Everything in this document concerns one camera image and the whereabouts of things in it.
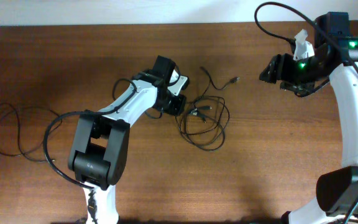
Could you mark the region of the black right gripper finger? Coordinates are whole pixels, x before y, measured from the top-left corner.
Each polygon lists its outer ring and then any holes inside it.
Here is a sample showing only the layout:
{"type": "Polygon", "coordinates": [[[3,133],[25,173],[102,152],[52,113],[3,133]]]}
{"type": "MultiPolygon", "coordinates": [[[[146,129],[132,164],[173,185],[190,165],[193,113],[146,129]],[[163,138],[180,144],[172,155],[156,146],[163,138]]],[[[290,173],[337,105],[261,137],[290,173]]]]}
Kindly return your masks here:
{"type": "Polygon", "coordinates": [[[269,61],[266,68],[259,75],[259,80],[266,83],[276,83],[277,82],[277,67],[280,62],[281,55],[276,55],[272,57],[269,61]]]}
{"type": "Polygon", "coordinates": [[[296,96],[308,96],[312,93],[312,90],[314,89],[314,82],[294,84],[282,81],[280,84],[280,88],[282,90],[292,91],[296,96]]]}

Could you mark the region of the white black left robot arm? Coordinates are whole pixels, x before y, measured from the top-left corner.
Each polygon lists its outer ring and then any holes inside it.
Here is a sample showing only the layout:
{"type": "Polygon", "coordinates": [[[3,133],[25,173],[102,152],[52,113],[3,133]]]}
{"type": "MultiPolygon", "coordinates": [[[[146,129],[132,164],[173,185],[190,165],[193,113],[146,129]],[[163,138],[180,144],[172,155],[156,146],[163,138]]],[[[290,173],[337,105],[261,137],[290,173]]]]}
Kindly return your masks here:
{"type": "Polygon", "coordinates": [[[116,184],[127,161],[130,128],[148,109],[178,116],[186,98],[180,92],[188,77],[173,60],[158,56],[153,68],[139,72],[128,89],[97,115],[81,115],[68,157],[68,168],[82,184],[86,223],[117,223],[116,184]]]}

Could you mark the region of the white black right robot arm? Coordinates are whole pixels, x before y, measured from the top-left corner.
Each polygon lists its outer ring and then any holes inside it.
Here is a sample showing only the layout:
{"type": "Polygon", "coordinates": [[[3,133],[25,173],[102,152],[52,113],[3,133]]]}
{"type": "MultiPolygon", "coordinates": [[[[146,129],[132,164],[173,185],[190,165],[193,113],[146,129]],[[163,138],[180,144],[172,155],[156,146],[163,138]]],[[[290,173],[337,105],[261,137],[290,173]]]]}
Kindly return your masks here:
{"type": "Polygon", "coordinates": [[[260,79],[304,98],[331,85],[342,133],[341,168],[319,177],[316,195],[288,211],[280,223],[358,223],[358,37],[345,12],[328,12],[311,21],[314,42],[305,30],[290,39],[291,54],[274,56],[260,79]]]}

